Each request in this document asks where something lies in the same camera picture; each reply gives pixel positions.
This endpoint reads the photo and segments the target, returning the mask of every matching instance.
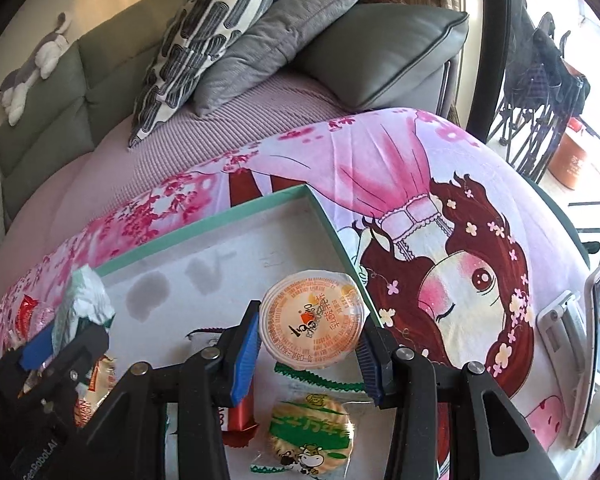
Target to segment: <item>pink blanket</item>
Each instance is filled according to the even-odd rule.
[[[0,356],[24,293],[57,305],[72,270],[299,182],[315,190],[385,325],[437,362],[483,362],[552,446],[564,410],[534,319],[564,290],[582,289],[586,266],[509,166],[449,122],[406,108],[251,142],[91,221],[5,295]]]
[[[132,150],[127,118],[93,153],[47,180],[18,213],[0,247],[0,300],[45,254],[166,177],[249,142],[344,113],[320,83],[284,69],[204,118],[185,105]]]

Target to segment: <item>cartoon girl print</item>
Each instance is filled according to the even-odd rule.
[[[432,361],[483,362],[511,397],[534,352],[525,254],[483,184],[468,174],[431,177],[416,130],[432,116],[398,111],[364,114],[355,142],[346,128],[361,116],[330,121],[330,130],[342,131],[327,138],[308,126],[279,136],[289,143],[284,150],[260,146],[230,169],[232,204],[261,195],[266,176],[272,191],[307,183],[359,215],[338,234],[385,325]],[[456,130],[454,141],[468,135],[444,121],[445,135]],[[449,449],[443,405],[439,420],[442,464]]]

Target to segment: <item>stuffed animal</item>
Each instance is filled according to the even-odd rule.
[[[69,49],[69,42],[63,36],[71,24],[67,12],[58,14],[56,30],[47,34],[38,42],[24,64],[11,72],[0,85],[0,104],[9,118],[9,124],[15,126],[24,111],[27,92],[39,77],[46,79],[58,64],[60,56]]]

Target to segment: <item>red wrapper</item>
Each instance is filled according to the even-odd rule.
[[[34,300],[25,294],[24,298],[22,298],[22,302],[20,303],[20,307],[18,308],[14,326],[16,329],[16,334],[24,340],[26,340],[29,336],[31,315],[33,314],[33,309],[38,306],[38,303],[38,300]]]
[[[253,418],[253,382],[249,393],[235,408],[218,408],[222,442],[229,447],[245,447],[256,435],[258,425]]]

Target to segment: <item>blue gripper pad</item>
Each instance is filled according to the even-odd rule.
[[[54,329],[53,321],[44,327],[35,338],[27,343],[22,349],[20,357],[20,366],[27,372],[37,370],[42,366],[49,357],[54,353],[53,345],[51,344],[51,333]]]
[[[249,323],[244,336],[238,358],[234,366],[234,386],[231,389],[231,400],[237,406],[249,393],[251,379],[256,368],[258,352],[260,352],[260,334],[258,334],[258,320],[260,313],[256,313]]]
[[[374,404],[377,406],[384,397],[381,383],[382,375],[380,365],[367,342],[365,332],[362,332],[360,339],[358,340],[356,357],[358,358],[358,366],[360,367],[362,380],[365,382],[365,392],[374,400]]]

